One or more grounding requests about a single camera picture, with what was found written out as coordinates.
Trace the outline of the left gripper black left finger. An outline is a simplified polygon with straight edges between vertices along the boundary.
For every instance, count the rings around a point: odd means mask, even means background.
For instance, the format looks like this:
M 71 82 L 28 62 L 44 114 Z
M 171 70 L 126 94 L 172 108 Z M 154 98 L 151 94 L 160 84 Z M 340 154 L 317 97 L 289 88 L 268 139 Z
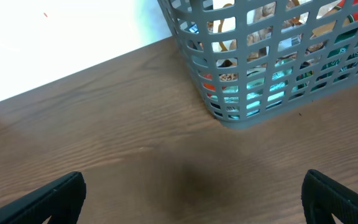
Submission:
M 81 172 L 68 173 L 0 208 L 3 223 L 76 223 L 86 198 Z

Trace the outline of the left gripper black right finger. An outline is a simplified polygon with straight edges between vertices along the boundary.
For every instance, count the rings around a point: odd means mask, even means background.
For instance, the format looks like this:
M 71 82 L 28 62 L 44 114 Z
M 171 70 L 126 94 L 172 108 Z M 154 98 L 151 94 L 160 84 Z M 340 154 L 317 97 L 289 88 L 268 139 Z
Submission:
M 307 224 L 358 223 L 358 194 L 318 170 L 307 171 L 301 202 Z

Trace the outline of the mint green small packet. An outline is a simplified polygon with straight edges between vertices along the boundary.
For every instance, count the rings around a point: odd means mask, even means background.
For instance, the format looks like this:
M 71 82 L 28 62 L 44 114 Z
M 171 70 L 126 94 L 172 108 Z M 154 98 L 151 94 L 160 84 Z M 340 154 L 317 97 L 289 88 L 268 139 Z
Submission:
M 293 73 L 293 69 L 288 67 L 263 76 L 265 71 L 266 68 L 263 66 L 248 70 L 247 77 L 251 80 L 243 87 L 235 84 L 238 74 L 220 75 L 219 80 L 224 83 L 221 87 L 222 98 L 216 95 L 214 85 L 204 83 L 203 86 L 209 90 L 206 96 L 211 100 L 215 115 L 230 121 L 239 121 L 282 104 L 285 94 L 288 93 L 288 77 Z

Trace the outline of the beige cookie bag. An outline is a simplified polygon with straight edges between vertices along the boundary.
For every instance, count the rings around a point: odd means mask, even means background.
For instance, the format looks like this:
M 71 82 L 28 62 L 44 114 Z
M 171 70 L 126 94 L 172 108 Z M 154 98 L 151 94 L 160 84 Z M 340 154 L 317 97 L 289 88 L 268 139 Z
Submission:
M 299 1 L 299 0 L 286 0 L 286 9 L 290 10 L 294 7 L 300 6 L 301 4 L 304 4 L 305 1 Z M 213 9 L 221 9 L 224 7 L 233 6 L 235 4 L 234 1 L 213 1 L 212 8 Z M 253 24 L 255 22 L 259 22 L 264 19 L 268 19 L 269 17 L 272 17 L 275 14 L 275 8 L 276 8 L 276 2 L 268 3 L 264 6 L 258 7 L 256 9 L 253 9 L 247 13 L 247 21 L 250 24 Z M 302 26 L 306 24 L 308 19 L 308 13 L 305 12 L 303 14 L 300 14 L 298 16 L 289 18 L 282 22 L 281 28 L 282 31 L 285 32 L 286 30 L 292 30 L 299 26 Z M 218 21 L 208 22 L 207 28 L 209 32 L 212 33 L 221 33 L 221 32 L 227 32 L 230 30 L 233 30 L 235 28 L 236 22 L 235 19 L 222 19 Z M 266 28 L 257 30 L 255 32 L 252 32 L 247 35 L 247 45 L 252 45 L 255 43 L 258 43 L 262 40 L 271 38 L 273 32 L 273 26 L 268 26 Z M 288 39 L 285 39 L 281 41 L 278 44 L 278 50 L 284 50 L 286 48 L 291 47 L 292 45 L 299 44 L 301 39 L 303 38 L 303 34 L 297 34 L 293 37 L 290 37 Z M 319 49 L 322 49 L 323 46 L 326 44 L 326 42 L 320 42 L 317 44 L 313 44 L 306 48 L 305 54 L 310 54 L 312 52 L 315 52 Z M 237 49 L 237 40 L 231 39 L 231 40 L 225 40 L 220 42 L 213 42 L 211 44 L 214 52 L 225 52 L 225 51 L 231 51 Z M 264 57 L 268 55 L 270 52 L 270 47 L 262 47 L 261 49 L 251 52 L 247 56 L 247 61 L 253 61 L 257 60 L 258 58 Z M 218 60 L 217 61 L 218 67 L 233 67 L 237 65 L 236 59 L 224 59 L 224 60 Z M 247 72 L 248 75 L 256 75 L 260 72 L 264 72 L 267 68 L 267 64 L 263 63 L 262 65 L 258 65 L 255 68 L 249 70 Z M 227 73 L 227 74 L 220 74 L 219 79 L 222 82 L 229 82 L 237 80 L 239 75 L 237 73 Z

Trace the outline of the red San Remo spaghetti pack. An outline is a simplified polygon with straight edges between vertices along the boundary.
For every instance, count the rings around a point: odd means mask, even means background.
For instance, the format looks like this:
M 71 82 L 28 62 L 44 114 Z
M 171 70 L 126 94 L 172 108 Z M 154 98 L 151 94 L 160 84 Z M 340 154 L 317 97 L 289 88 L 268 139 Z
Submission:
M 223 17 L 220 19 L 210 19 L 208 22 L 234 18 L 236 22 L 235 28 L 221 33 L 208 31 L 206 40 L 199 42 L 199 47 L 202 50 L 210 50 L 213 53 L 215 66 L 210 72 L 204 74 L 204 82 L 214 85 L 217 92 L 221 92 L 221 87 L 224 85 L 219 80 L 220 74 L 237 73 L 239 77 L 235 81 L 235 84 L 243 87 L 251 80 L 247 77 L 247 71 L 266 63 L 267 68 L 263 76 L 271 75 L 288 67 L 293 69 L 293 73 L 288 77 L 288 93 L 283 98 L 283 100 L 293 100 L 291 90 L 295 83 L 295 77 L 300 73 L 300 64 L 310 58 L 310 56 L 305 55 L 306 48 L 325 40 L 328 40 L 329 44 L 332 45 L 333 40 L 339 34 L 358 28 L 358 1 L 305 1 L 304 4 L 290 10 L 286 9 L 286 1 L 234 2 L 233 6 L 213 9 L 214 12 L 223 13 Z M 272 17 L 253 24 L 247 21 L 247 13 L 249 11 L 271 2 L 276 2 L 275 14 Z M 305 12 L 308 13 L 306 24 L 292 30 L 282 31 L 281 25 L 283 21 Z M 268 26 L 273 26 L 271 38 L 247 45 L 248 34 Z M 278 44 L 281 41 L 297 34 L 303 34 L 299 44 L 292 45 L 284 50 L 278 50 Z M 213 51 L 211 46 L 213 42 L 231 39 L 237 40 L 236 50 L 225 52 Z M 270 47 L 268 55 L 257 60 L 247 61 L 247 56 L 251 52 L 266 46 Z M 218 67 L 217 61 L 224 59 L 236 59 L 237 65 L 233 67 Z

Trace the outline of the green Nescafe coffee bag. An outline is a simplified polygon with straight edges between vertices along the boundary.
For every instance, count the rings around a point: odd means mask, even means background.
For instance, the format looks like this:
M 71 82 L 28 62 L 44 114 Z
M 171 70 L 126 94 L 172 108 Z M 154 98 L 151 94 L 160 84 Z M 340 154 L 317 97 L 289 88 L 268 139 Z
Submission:
M 317 92 L 358 74 L 358 28 L 339 34 L 332 45 L 328 40 L 312 45 L 305 55 L 310 58 L 300 64 L 292 98 Z

